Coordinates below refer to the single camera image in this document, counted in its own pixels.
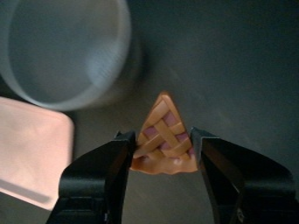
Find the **dark surface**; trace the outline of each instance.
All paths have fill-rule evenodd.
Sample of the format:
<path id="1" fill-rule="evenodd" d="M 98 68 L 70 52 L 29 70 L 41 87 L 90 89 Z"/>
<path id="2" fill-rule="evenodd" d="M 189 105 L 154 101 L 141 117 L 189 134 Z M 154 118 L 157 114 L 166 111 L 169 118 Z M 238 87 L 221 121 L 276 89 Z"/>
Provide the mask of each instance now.
<path id="1" fill-rule="evenodd" d="M 197 126 L 272 157 L 299 191 L 298 2 L 129 2 L 145 46 L 143 79 L 122 102 L 74 113 L 75 157 L 118 130 L 139 131 L 167 90 L 187 129 Z M 3 85 L 2 95 L 11 95 Z M 46 222 L 50 212 L 3 194 L 0 201 L 2 224 Z M 202 175 L 131 171 L 123 223 L 213 223 Z"/>

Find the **miniature pie slice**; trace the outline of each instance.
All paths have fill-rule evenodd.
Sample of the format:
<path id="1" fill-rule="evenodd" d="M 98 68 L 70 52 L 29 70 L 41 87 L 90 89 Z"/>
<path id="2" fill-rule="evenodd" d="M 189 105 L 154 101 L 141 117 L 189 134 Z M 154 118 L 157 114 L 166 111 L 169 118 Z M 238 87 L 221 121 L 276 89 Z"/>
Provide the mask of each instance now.
<path id="1" fill-rule="evenodd" d="M 133 170 L 149 174 L 198 171 L 193 142 L 167 92 L 158 97 L 137 144 Z"/>

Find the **pink tray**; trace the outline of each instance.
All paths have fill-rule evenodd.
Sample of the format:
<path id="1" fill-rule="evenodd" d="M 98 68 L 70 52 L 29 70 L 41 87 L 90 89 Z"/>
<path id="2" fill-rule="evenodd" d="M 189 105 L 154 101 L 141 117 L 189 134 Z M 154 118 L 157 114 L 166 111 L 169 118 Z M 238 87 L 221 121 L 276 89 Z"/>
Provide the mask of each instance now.
<path id="1" fill-rule="evenodd" d="M 74 125 L 59 112 L 0 97 L 0 191 L 51 210 L 71 163 Z"/>

